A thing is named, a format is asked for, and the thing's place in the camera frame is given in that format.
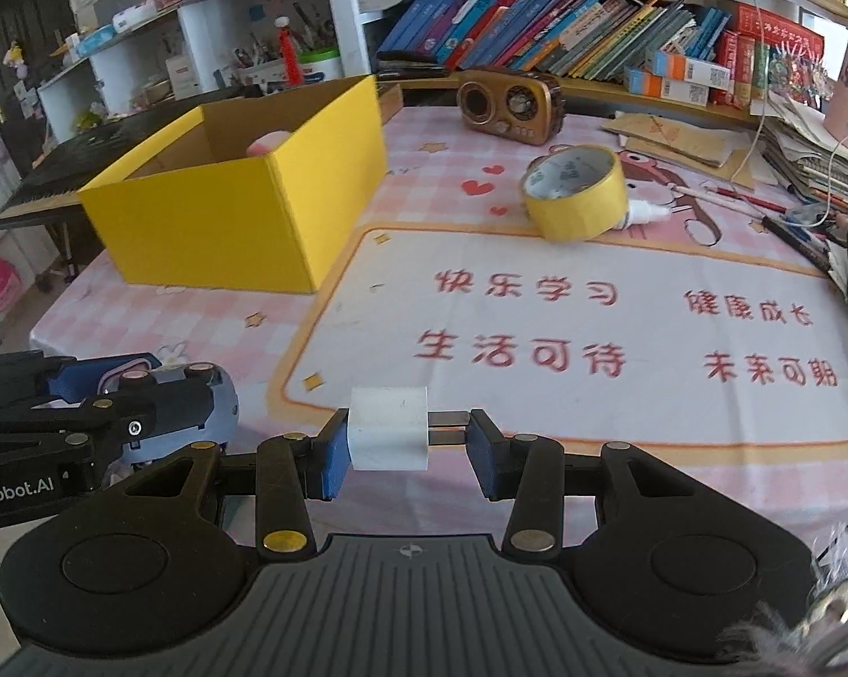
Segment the grey purple toy camera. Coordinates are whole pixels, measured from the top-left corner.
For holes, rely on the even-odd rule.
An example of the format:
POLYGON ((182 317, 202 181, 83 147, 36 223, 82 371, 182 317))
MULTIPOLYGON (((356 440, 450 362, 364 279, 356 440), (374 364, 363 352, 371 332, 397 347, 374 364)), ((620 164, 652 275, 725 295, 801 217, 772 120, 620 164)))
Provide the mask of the grey purple toy camera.
POLYGON ((213 362, 127 368, 101 388, 113 402, 133 403, 124 440, 104 480, 119 480, 196 442, 226 446, 239 428, 239 399, 230 375, 213 362))

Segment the brown retro radio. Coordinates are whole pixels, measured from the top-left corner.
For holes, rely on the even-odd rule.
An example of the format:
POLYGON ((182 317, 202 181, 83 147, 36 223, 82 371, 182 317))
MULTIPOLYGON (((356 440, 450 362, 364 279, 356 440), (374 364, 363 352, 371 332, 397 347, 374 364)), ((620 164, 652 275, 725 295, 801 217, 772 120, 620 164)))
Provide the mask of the brown retro radio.
POLYGON ((559 80, 552 75, 505 67, 477 67, 460 75, 462 121, 486 135, 533 147, 548 144, 563 127, 565 104, 559 80))

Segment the orange white medicine box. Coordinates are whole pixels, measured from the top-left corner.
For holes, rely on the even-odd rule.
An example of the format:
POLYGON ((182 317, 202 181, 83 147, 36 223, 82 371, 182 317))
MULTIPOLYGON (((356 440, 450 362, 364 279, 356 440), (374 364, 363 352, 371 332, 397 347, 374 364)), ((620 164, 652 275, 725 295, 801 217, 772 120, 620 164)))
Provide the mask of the orange white medicine box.
POLYGON ((731 72, 728 67, 681 54, 649 51, 645 54, 645 66, 649 67, 655 77, 667 80, 684 81, 722 92, 728 92, 731 87, 731 72))

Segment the pink checkered tablecloth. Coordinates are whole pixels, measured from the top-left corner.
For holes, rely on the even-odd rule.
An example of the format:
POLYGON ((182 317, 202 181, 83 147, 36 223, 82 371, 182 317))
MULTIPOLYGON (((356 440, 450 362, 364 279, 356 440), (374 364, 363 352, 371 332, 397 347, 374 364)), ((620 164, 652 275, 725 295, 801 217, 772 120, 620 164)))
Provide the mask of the pink checkered tablecloth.
POLYGON ((561 246, 535 234, 523 145, 448 107, 385 129, 389 170, 318 295, 134 286, 99 257, 32 328, 57 355, 211 361, 237 449, 312 433, 357 386, 422 386, 508 433, 636 443, 823 547, 848 530, 843 295, 707 177, 624 156, 657 225, 561 246))

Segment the brown cardboard pieces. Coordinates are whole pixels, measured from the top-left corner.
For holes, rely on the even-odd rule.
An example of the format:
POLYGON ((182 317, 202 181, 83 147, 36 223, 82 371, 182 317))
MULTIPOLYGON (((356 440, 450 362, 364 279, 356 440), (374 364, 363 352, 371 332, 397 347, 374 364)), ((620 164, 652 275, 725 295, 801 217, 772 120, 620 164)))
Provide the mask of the brown cardboard pieces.
POLYGON ((776 173, 759 150, 750 150, 753 140, 745 131, 704 129, 662 116, 624 112, 604 119, 600 127, 617 135, 628 151, 658 157, 719 181, 736 181, 747 190, 777 182, 776 173))

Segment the black electronic piano keyboard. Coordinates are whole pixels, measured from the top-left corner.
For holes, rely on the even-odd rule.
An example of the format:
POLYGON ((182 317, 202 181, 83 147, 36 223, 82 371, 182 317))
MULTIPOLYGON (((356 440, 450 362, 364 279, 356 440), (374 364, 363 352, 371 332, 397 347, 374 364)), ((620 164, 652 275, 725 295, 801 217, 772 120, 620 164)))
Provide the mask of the black electronic piano keyboard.
POLYGON ((0 229, 53 225, 84 217, 78 191, 119 157, 129 153, 192 108, 231 98, 258 98, 258 86, 234 86, 187 99, 170 99, 127 118, 95 127, 50 151, 24 177, 0 209, 0 229))

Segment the white pen holder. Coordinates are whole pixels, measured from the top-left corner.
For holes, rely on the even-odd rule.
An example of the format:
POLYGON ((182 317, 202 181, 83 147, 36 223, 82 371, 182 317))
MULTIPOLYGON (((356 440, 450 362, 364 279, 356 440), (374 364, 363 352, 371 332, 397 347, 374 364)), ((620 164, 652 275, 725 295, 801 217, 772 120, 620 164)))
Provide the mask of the white pen holder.
POLYGON ((286 69, 281 61, 268 61, 258 66, 243 67, 243 69, 237 69, 235 73, 241 84, 245 86, 256 84, 262 90, 267 90, 269 84, 272 84, 274 89, 279 89, 286 84, 286 69))

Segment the white spray bottle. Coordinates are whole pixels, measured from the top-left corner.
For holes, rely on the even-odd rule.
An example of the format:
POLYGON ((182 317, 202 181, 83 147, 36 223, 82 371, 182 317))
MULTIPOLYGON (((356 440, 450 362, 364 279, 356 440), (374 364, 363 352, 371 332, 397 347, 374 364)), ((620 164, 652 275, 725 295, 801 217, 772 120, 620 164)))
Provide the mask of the white spray bottle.
POLYGON ((626 226, 644 226, 665 222, 673 214, 670 205, 658 205, 643 199, 630 199, 627 207, 626 226))

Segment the white charger cube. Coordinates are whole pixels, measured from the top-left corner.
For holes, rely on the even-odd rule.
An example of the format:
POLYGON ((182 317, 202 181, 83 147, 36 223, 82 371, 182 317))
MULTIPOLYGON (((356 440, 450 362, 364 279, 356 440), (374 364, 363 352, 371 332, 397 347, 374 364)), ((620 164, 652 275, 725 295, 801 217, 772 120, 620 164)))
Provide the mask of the white charger cube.
POLYGON ((347 414, 353 469, 426 471, 432 446, 465 443, 468 421, 468 411, 430 410, 425 386, 357 386, 347 414))

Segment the stack of papers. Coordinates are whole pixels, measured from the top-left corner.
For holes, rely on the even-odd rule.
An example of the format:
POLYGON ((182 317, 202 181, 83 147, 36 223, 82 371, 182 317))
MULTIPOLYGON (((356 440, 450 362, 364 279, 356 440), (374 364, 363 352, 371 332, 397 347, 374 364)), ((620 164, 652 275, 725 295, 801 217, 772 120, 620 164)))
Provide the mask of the stack of papers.
POLYGON ((787 222, 826 232, 848 220, 848 132, 836 138, 823 113, 777 93, 754 107, 763 116, 763 159, 798 200, 787 222))

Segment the white green lidded jar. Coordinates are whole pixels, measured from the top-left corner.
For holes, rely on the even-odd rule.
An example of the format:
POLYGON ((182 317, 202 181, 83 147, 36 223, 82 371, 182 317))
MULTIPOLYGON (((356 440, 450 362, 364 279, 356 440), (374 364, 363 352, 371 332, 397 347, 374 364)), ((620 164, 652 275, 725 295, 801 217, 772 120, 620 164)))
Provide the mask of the white green lidded jar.
POLYGON ((298 56, 298 62, 306 84, 341 80, 344 77, 340 51, 336 47, 303 52, 298 56))

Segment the red pencil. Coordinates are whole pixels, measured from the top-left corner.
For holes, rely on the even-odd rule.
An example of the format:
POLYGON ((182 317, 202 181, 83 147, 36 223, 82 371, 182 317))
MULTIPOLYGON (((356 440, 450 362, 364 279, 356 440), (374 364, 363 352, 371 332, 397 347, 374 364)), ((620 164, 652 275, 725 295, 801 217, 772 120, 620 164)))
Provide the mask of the red pencil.
POLYGON ((718 196, 742 200, 742 202, 750 203, 750 205, 755 206, 755 208, 765 209, 765 211, 772 211, 777 214, 786 214, 788 211, 788 208, 780 205, 780 203, 771 202, 771 200, 761 199, 760 197, 750 196, 750 194, 732 190, 731 188, 713 187, 707 188, 707 190, 714 192, 714 194, 718 194, 718 196))

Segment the yellow tape roll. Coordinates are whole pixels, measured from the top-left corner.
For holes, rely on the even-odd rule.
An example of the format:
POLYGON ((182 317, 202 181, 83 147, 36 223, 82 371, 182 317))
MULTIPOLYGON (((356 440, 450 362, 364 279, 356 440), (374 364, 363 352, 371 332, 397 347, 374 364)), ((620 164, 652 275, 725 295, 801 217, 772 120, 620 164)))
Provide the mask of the yellow tape roll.
POLYGON ((535 159, 519 190, 529 220, 549 243, 596 239, 629 212, 621 162, 603 145, 574 145, 535 159))

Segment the pink plush paw toy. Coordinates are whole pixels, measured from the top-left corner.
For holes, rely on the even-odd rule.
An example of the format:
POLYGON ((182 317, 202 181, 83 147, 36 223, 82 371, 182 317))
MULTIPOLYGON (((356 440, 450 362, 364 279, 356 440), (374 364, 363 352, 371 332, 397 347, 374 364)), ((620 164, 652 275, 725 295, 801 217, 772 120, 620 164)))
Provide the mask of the pink plush paw toy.
POLYGON ((260 138, 254 139, 251 144, 249 144, 249 147, 246 148, 246 156, 262 157, 270 155, 290 137, 291 132, 288 130, 270 131, 269 133, 266 133, 266 135, 262 135, 260 138))

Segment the yellow cardboard box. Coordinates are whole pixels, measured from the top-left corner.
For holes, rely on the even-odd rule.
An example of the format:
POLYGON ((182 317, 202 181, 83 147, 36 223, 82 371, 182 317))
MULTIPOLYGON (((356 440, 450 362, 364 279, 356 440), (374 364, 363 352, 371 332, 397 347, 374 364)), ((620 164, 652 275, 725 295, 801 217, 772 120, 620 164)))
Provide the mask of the yellow cardboard box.
POLYGON ((375 78, 353 77, 193 108, 78 197, 126 282, 314 293, 385 172, 375 78))

